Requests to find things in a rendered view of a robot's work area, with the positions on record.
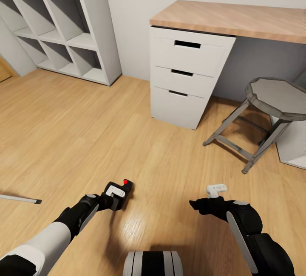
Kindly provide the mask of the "robot trunk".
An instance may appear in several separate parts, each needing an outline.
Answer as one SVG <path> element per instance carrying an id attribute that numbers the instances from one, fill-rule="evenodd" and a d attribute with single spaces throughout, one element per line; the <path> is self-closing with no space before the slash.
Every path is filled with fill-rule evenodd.
<path id="1" fill-rule="evenodd" d="M 123 276 L 184 276 L 177 251 L 129 251 Z"/>

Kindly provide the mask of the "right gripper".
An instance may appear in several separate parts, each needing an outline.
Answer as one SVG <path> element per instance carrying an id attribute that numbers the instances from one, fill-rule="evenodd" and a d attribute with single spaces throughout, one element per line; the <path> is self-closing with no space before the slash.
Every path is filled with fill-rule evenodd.
<path id="1" fill-rule="evenodd" d="M 189 201 L 189 203 L 195 210 L 199 210 L 201 215 L 212 214 L 220 218 L 217 213 L 217 204 L 220 201 L 225 201 L 222 196 L 218 198 L 201 198 L 196 201 Z"/>

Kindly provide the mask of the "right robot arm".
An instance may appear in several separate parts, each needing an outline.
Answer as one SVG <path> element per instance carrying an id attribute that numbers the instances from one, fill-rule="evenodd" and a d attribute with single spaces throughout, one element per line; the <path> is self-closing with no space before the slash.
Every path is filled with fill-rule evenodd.
<path id="1" fill-rule="evenodd" d="M 295 276 L 286 251 L 268 233 L 261 233 L 262 220 L 248 202 L 225 201 L 218 192 L 227 191 L 225 184 L 209 185 L 207 198 L 189 201 L 201 215 L 212 214 L 229 223 L 252 276 Z"/>

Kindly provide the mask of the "digital camera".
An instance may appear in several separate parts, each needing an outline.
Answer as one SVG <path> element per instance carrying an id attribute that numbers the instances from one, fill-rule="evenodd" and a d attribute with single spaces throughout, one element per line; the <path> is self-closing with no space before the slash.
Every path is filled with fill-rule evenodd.
<path id="1" fill-rule="evenodd" d="M 104 192 L 107 192 L 110 186 L 114 186 L 114 187 L 116 187 L 118 189 L 121 189 L 122 191 L 125 192 L 125 197 L 120 197 L 120 196 L 118 196 L 116 194 L 113 195 L 115 198 L 123 201 L 122 204 L 120 206 L 118 206 L 117 210 L 121 210 L 121 208 L 123 207 L 123 205 L 124 205 L 128 195 L 129 195 L 129 193 L 131 191 L 132 185 L 133 185 L 133 183 L 131 181 L 124 179 L 124 185 L 123 186 L 116 185 L 115 183 L 110 181 L 107 184 L 107 186 L 105 187 Z"/>

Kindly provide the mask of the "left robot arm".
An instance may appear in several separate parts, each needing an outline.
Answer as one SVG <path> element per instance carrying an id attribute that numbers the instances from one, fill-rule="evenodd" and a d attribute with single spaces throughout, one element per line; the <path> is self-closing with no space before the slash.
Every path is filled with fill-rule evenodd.
<path id="1" fill-rule="evenodd" d="M 65 208 L 59 217 L 39 234 L 0 258 L 0 276 L 47 276 L 69 243 L 97 211 L 117 211 L 125 192 L 110 186 L 101 196 L 85 194 L 72 208 Z"/>

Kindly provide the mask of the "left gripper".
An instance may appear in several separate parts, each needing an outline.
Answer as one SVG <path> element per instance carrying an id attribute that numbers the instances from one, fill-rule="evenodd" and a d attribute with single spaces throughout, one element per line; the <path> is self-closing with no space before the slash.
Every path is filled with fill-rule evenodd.
<path id="1" fill-rule="evenodd" d="M 103 196 L 105 198 L 105 207 L 103 208 L 103 210 L 105 209 L 110 209 L 112 211 L 117 211 L 118 209 L 118 206 L 120 206 L 122 204 L 122 200 L 119 200 L 117 198 L 115 198 L 114 196 L 113 197 L 110 197 L 108 195 L 106 195 L 106 192 L 103 192 L 101 194 L 101 196 Z"/>

